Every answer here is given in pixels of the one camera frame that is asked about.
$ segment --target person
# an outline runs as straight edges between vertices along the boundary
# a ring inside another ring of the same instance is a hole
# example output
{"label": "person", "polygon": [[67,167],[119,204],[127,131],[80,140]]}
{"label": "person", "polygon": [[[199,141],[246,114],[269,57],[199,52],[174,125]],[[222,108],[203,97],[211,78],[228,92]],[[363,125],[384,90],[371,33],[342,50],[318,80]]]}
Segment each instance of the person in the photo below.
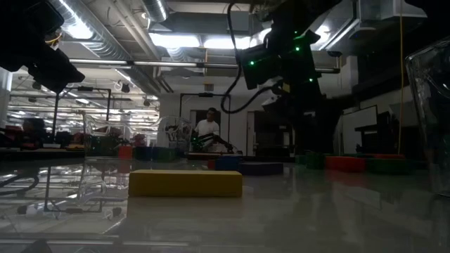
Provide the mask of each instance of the person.
{"label": "person", "polygon": [[216,108],[209,108],[206,114],[206,119],[200,120],[194,131],[197,133],[197,137],[201,140],[203,151],[213,152],[212,144],[214,142],[223,144],[228,151],[232,151],[233,146],[219,137],[219,124],[217,124],[214,120],[216,113]]}

